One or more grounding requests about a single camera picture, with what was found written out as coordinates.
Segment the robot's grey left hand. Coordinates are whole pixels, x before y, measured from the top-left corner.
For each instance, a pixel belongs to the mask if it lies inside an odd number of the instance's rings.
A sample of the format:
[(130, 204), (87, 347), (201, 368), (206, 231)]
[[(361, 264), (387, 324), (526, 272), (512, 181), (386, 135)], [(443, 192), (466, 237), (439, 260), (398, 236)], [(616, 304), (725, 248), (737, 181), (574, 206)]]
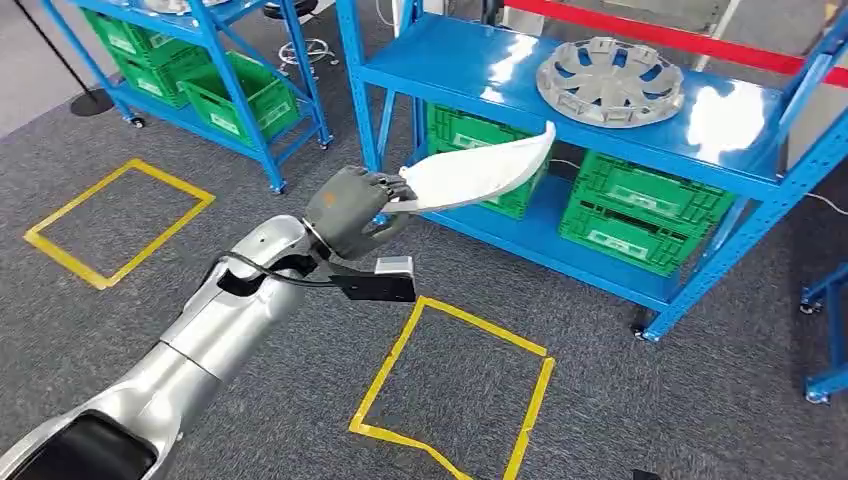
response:
[(332, 253), (354, 260), (387, 243), (408, 224), (410, 215), (399, 213), (374, 226), (372, 221), (383, 207), (394, 199), (416, 198), (399, 175), (345, 166), (312, 196), (304, 222)]

